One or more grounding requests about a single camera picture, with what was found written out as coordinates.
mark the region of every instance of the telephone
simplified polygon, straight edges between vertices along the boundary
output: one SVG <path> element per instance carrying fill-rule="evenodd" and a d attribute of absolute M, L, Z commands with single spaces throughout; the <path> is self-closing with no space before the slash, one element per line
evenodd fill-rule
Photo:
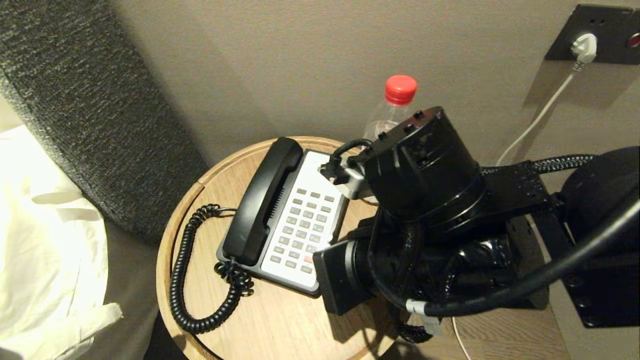
<path fill-rule="evenodd" d="M 323 152 L 281 137 L 249 183 L 225 239 L 220 261 L 231 258 L 261 279 L 319 296 L 313 253 L 337 238 L 348 200 L 318 168 Z"/>

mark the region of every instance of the wooden tabletop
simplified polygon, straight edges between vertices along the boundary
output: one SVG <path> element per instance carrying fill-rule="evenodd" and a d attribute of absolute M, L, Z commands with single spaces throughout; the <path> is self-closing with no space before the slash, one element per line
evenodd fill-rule
<path fill-rule="evenodd" d="M 332 152 L 339 142 L 293 137 L 305 149 Z M 218 329 L 194 337 L 178 327 L 168 301 L 170 270 L 182 229 L 197 208 L 208 203 L 236 207 L 274 140 L 247 147 L 210 169 L 185 194 L 168 222 L 160 245 L 156 287 L 160 312 L 173 340 L 195 359 L 464 359 L 451 327 L 443 319 L 443 336 L 420 345 L 397 341 L 381 299 L 362 304 L 344 316 L 328 314 L 322 298 L 311 299 L 256 280 L 255 293 L 242 298 L 234 314 Z M 375 207 L 351 201 L 340 236 L 354 229 Z M 206 221 L 196 235 L 184 287 L 188 311 L 209 316 L 225 298 L 228 285 L 213 271 L 216 249 L 231 218 Z M 569 359 L 550 308 L 544 311 L 498 309 L 458 319 L 461 337 L 474 360 Z"/>

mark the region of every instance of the red bottle cap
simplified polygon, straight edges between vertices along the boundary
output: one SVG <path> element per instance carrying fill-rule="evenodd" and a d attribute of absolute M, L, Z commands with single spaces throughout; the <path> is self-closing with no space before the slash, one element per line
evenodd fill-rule
<path fill-rule="evenodd" d="M 407 105 L 418 89 L 418 83 L 407 75 L 393 75 L 387 80 L 385 98 L 393 105 Z"/>

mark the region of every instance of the robotic arm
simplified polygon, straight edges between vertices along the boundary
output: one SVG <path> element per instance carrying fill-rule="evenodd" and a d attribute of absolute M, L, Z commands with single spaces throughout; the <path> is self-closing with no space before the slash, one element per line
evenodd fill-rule
<path fill-rule="evenodd" d="M 314 254 L 326 310 L 341 315 L 373 296 L 428 316 L 543 309 L 547 285 L 563 278 L 585 326 L 638 325 L 639 149 L 483 168 L 439 107 L 346 144 L 322 175 L 380 207 Z M 549 194 L 540 174 L 569 168 Z"/>

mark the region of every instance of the gray upholstered headboard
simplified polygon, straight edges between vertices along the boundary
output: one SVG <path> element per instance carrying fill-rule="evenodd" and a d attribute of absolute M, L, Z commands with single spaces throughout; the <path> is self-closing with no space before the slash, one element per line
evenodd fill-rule
<path fill-rule="evenodd" d="M 0 89 L 102 213 L 149 242 L 207 169 L 107 1 L 0 3 Z"/>

